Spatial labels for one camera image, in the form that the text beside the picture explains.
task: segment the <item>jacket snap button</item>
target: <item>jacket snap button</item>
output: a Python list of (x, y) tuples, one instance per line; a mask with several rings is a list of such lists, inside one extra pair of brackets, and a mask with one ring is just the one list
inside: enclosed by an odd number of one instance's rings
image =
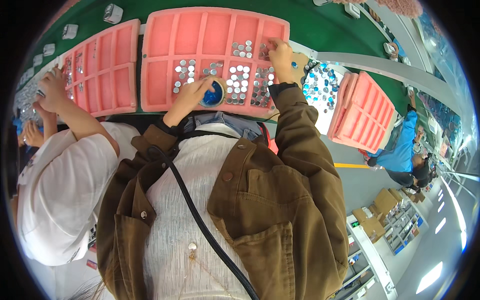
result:
[(233, 178), (233, 174), (230, 173), (230, 172), (229, 172), (229, 173), (225, 173), (225, 174), (222, 175), (222, 179), (223, 179), (224, 181), (229, 181), (229, 180), (232, 179), (232, 178)]

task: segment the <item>blue shirt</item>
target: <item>blue shirt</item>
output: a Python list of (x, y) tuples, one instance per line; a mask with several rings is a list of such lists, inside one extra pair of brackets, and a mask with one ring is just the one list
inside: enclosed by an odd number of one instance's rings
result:
[[(415, 124), (417, 123), (417, 113), (411, 110), (405, 116), (403, 120), (402, 130), (398, 136), (395, 148), (391, 151), (386, 151), (377, 158), (377, 164), (384, 167), (387, 170), (395, 172), (411, 172), (413, 171), (412, 157), (415, 154), (413, 152), (413, 139), (415, 138)], [(382, 151), (379, 149), (377, 153), (368, 153), (370, 157), (378, 156)]]

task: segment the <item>pink foam tray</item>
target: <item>pink foam tray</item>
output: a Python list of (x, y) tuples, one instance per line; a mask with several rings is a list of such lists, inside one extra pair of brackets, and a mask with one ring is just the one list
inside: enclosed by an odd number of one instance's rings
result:
[(135, 112), (140, 20), (115, 25), (68, 51), (67, 96), (94, 117)]
[(328, 129), (332, 141), (377, 152), (395, 107), (367, 72), (346, 73)]
[[(234, 99), (236, 94), (237, 101), (244, 94), (243, 104), (228, 104), (225, 101), (215, 108), (198, 105), (196, 110), (222, 110), (249, 116), (272, 113), (274, 103), (270, 101), (267, 87), (268, 83), (277, 83), (277, 79), (274, 70), (269, 70), (272, 64), (263, 45), (268, 45), (271, 37), (287, 41), (289, 26), (287, 21), (275, 17), (227, 8), (187, 7), (151, 13), (142, 48), (142, 109), (149, 112), (169, 110), (178, 96), (174, 93), (175, 83), (180, 82), (181, 91), (190, 72), (193, 80), (197, 81), (206, 76), (204, 70), (211, 72), (214, 69), (216, 76), (228, 80), (232, 75), (244, 76), (242, 69), (248, 67), (248, 78), (235, 80), (234, 77), (233, 80), (240, 84), (240, 89), (244, 84), (246, 91), (244, 88), (244, 91), (236, 93), (235, 86), (231, 86), (233, 91), (227, 94), (229, 99)], [(233, 47), (233, 43), (243, 47)], [(240, 54), (243, 52), (244, 57), (234, 55), (235, 50)], [(176, 71), (176, 68), (182, 67), (182, 60), (186, 62), (185, 68), (190, 66), (191, 60), (194, 61), (194, 69)], [(232, 67), (236, 68), (235, 72), (230, 72)], [(273, 79), (268, 78), (270, 74), (273, 74)], [(257, 90), (255, 87), (259, 89), (256, 99), (266, 103), (265, 106), (251, 105), (252, 94)]]

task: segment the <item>green workbench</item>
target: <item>green workbench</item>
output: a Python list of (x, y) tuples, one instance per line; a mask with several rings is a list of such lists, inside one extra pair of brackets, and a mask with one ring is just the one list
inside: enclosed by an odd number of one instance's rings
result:
[[(315, 6), (312, 0), (81, 0), (62, 15), (40, 38), (32, 57), (42, 53), (45, 44), (55, 43), (56, 48), (53, 55), (44, 57), (43, 63), (35, 67), (35, 72), (61, 53), (111, 27), (111, 24), (102, 19), (105, 7), (110, 3), (123, 8), (122, 22), (140, 19), (142, 24), (146, 23), (151, 12), (178, 7), (215, 6), (254, 11), (287, 20), (290, 22), (290, 39), (316, 51), (357, 53), (387, 58), (383, 49), (383, 43), (387, 40), (373, 23), (364, 16), (358, 20), (353, 19), (345, 12), (343, 5), (334, 3)], [(74, 39), (61, 39), (66, 24), (79, 25)], [(138, 87), (140, 86), (142, 40), (141, 36), (137, 61)], [(369, 74), (385, 91), (398, 113), (405, 115), (409, 99), (402, 83), (375, 73)], [(419, 123), (427, 128), (427, 115), (419, 99), (417, 99), (417, 108)]]

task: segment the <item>brown jacket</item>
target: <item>brown jacket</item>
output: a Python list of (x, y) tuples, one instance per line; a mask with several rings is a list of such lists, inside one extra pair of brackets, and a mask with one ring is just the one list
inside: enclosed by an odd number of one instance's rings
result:
[[(315, 128), (318, 112), (296, 87), (274, 99), (280, 111), (275, 155), (246, 139), (232, 148), (207, 210), (234, 248), (260, 299), (326, 299), (347, 272), (348, 238), (342, 184)], [(176, 142), (151, 125), (132, 140), (103, 199), (97, 225), (99, 271), (117, 299), (144, 300), (145, 239), (156, 214), (145, 193), (165, 171), (147, 148)]]

